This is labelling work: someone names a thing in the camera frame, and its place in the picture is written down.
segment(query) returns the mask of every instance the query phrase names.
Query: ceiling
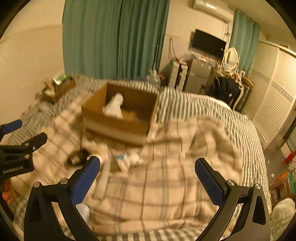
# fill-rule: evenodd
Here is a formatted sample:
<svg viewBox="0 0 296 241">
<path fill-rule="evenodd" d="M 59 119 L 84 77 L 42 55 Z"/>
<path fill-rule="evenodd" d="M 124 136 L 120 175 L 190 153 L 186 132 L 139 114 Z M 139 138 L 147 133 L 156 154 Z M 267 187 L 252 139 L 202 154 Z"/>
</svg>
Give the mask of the ceiling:
<svg viewBox="0 0 296 241">
<path fill-rule="evenodd" d="M 277 11 L 265 0 L 222 0 L 257 22 L 271 42 L 289 45 L 296 52 L 296 39 Z"/>
</svg>

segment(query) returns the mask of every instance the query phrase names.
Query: curtain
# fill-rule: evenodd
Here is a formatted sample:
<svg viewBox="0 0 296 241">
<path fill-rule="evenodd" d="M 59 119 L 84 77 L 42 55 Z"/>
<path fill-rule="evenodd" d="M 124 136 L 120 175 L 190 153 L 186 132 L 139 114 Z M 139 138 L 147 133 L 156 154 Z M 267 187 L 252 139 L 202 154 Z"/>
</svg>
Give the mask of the curtain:
<svg viewBox="0 0 296 241">
<path fill-rule="evenodd" d="M 159 69 L 169 0 L 66 0 L 66 74 L 95 78 L 144 77 Z"/>
<path fill-rule="evenodd" d="M 238 10 L 234 15 L 234 26 L 229 47 L 237 50 L 240 62 L 238 69 L 244 67 L 246 76 L 251 71 L 252 63 L 257 51 L 260 34 L 260 26 L 253 20 L 247 19 L 245 14 L 241 14 Z"/>
</svg>

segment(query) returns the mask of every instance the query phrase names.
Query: blue gripper pad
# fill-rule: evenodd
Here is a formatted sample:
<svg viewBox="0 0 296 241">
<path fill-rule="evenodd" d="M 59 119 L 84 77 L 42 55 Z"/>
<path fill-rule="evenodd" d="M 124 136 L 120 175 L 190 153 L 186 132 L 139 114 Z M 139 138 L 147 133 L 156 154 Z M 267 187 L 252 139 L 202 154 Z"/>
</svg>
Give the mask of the blue gripper pad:
<svg viewBox="0 0 296 241">
<path fill-rule="evenodd" d="M 8 124 L 5 124 L 2 128 L 3 134 L 9 134 L 13 131 L 16 131 L 17 129 L 22 127 L 22 121 L 21 120 L 15 120 L 13 122 L 10 122 Z"/>
<path fill-rule="evenodd" d="M 74 206 L 83 202 L 88 190 L 100 171 L 100 160 L 96 156 L 89 158 L 90 162 L 81 168 L 82 173 L 71 189 L 71 201 Z"/>
<path fill-rule="evenodd" d="M 212 175 L 212 173 L 215 171 L 211 168 L 211 166 L 208 163 L 206 163 L 206 166 L 203 163 L 203 161 L 206 162 L 204 158 L 199 158 L 196 160 L 194 166 L 195 173 L 198 176 L 203 187 L 205 188 L 207 194 L 209 195 L 212 203 L 214 205 L 222 207 L 224 204 L 224 190 L 221 188 L 219 183 L 216 181 L 215 177 Z"/>
</svg>

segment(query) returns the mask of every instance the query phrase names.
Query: wardrobe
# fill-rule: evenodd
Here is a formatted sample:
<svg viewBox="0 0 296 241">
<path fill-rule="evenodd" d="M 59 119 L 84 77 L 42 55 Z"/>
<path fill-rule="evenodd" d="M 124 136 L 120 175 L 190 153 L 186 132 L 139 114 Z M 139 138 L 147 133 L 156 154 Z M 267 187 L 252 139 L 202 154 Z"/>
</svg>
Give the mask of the wardrobe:
<svg viewBox="0 0 296 241">
<path fill-rule="evenodd" d="M 296 99 L 296 53 L 259 41 L 249 76 L 254 83 L 243 109 L 258 130 L 264 147 L 280 136 L 291 119 Z"/>
</svg>

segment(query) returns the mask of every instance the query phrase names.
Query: human hand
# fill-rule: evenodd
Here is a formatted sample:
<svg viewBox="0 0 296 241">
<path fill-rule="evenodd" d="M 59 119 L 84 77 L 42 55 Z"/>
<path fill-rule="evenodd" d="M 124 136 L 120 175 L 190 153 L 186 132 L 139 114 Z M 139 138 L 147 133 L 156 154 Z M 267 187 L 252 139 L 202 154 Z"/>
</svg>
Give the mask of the human hand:
<svg viewBox="0 0 296 241">
<path fill-rule="evenodd" d="M 3 192 L 2 197 L 7 202 L 11 204 L 12 202 L 12 192 L 11 192 L 11 180 L 10 178 L 6 179 L 2 184 Z"/>
</svg>

